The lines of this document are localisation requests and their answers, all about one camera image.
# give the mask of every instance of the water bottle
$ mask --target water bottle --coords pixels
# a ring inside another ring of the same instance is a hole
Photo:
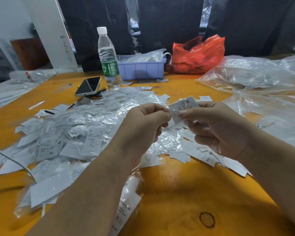
[[[114,45],[107,36],[106,27],[97,27],[98,54],[104,71],[107,87],[109,90],[121,87],[120,75],[117,64],[117,56]]]

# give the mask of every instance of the red plastic bag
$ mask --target red plastic bag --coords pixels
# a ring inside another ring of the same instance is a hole
[[[173,45],[173,62],[166,64],[166,71],[179,74],[204,74],[224,57],[225,37],[214,35],[202,42],[198,36],[184,44]]]

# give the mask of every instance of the yellow table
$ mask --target yellow table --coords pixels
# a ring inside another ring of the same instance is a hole
[[[1,108],[0,149],[21,138],[21,133],[14,133],[20,123],[42,108],[75,102],[74,93],[83,79],[98,74],[57,75]],[[143,86],[153,86],[157,95],[170,95],[170,102],[190,95],[209,95],[214,101],[222,101],[231,95],[196,82],[196,75],[165,78],[169,78],[166,83]],[[166,165],[141,170],[145,194],[120,235],[295,235],[295,226],[251,176],[242,178],[194,158],[185,164],[169,157],[165,160]],[[29,179],[26,174],[21,170],[0,176],[0,236],[24,235],[40,218],[40,210],[19,220],[13,216],[17,194]]]

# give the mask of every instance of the left hand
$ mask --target left hand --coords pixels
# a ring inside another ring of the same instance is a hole
[[[127,113],[109,145],[118,147],[133,169],[152,143],[158,140],[162,127],[167,127],[170,119],[169,110],[159,104],[134,107]]]

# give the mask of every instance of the bottle cap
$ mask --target bottle cap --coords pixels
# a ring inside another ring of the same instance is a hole
[[[106,35],[107,34],[107,28],[105,26],[97,27],[97,32],[99,35]]]

